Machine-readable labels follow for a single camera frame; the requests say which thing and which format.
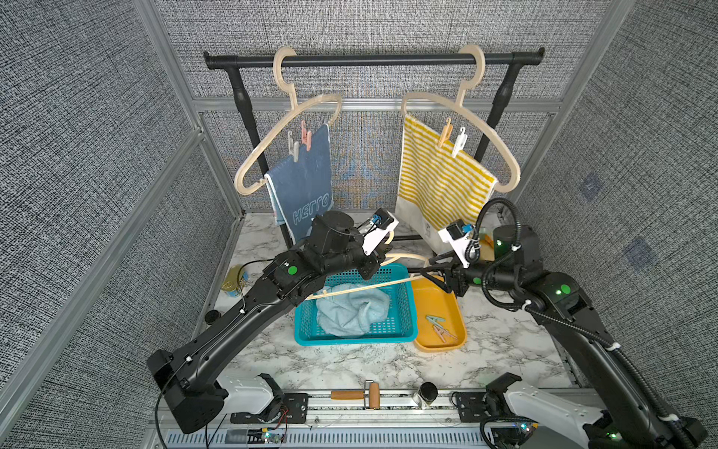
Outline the mint green clothespin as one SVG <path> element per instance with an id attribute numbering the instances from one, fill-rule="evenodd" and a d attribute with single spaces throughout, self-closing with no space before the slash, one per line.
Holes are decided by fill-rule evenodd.
<path id="1" fill-rule="evenodd" d="M 433 327 L 443 327 L 442 323 L 445 321 L 444 318 L 435 315 L 427 315 L 426 320 L 429 321 Z"/>

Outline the light blue terry towel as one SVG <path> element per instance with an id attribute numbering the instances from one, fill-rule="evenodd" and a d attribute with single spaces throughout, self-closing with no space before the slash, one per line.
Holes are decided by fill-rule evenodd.
<path id="1" fill-rule="evenodd" d="M 377 289 L 317 299 L 317 322 L 329 335 L 362 337 L 388 317 L 391 303 L 392 299 Z"/>

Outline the pink clothespin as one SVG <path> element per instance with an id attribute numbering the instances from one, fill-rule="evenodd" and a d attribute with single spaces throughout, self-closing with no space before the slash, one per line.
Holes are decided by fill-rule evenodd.
<path id="1" fill-rule="evenodd" d="M 445 329 L 444 327 L 434 326 L 433 329 L 434 329 L 435 333 L 437 334 L 437 336 L 439 337 L 439 339 L 441 340 L 442 343 L 456 342 L 456 341 L 457 341 L 457 337 L 454 336 L 454 334 L 450 333 L 450 332 L 449 332 L 447 329 Z"/>

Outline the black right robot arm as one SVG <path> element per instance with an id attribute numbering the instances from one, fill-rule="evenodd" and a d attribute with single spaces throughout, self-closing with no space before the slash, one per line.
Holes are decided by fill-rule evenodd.
<path id="1" fill-rule="evenodd" d="M 539 238 L 530 227 L 496 228 L 491 260 L 481 258 L 476 231 L 463 221 L 439 230 L 448 250 L 423 268 L 424 278 L 458 297 L 480 288 L 493 305 L 530 314 L 603 403 L 585 411 L 563 398 L 531 393 L 518 376 L 504 374 L 486 388 L 486 422 L 533 420 L 583 448 L 697 448 L 707 439 L 699 420 L 678 415 L 650 386 L 577 281 L 544 269 Z"/>

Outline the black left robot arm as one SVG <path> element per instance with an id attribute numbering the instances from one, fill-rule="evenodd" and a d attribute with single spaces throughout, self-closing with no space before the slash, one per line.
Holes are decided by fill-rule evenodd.
<path id="1" fill-rule="evenodd" d="M 272 421 L 283 397 L 276 382 L 267 374 L 231 380 L 224 369 L 270 324 L 319 292 L 328 277 L 357 271 L 370 280 L 385 260 L 391 248 L 387 236 L 397 226 L 385 209 L 362 226 L 341 211 L 316 216 L 308 237 L 275 256 L 238 304 L 187 344 L 154 352 L 147 365 L 179 429 L 191 434 L 218 415 L 234 413 Z"/>

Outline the white right arm base mount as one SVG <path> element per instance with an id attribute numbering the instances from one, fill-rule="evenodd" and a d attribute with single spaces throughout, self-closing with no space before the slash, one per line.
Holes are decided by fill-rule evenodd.
<path id="1" fill-rule="evenodd" d="M 544 425 L 583 448 L 589 442 L 584 427 L 604 418 L 602 409 L 545 392 L 509 372 L 486 385 L 484 403 L 491 417 Z"/>

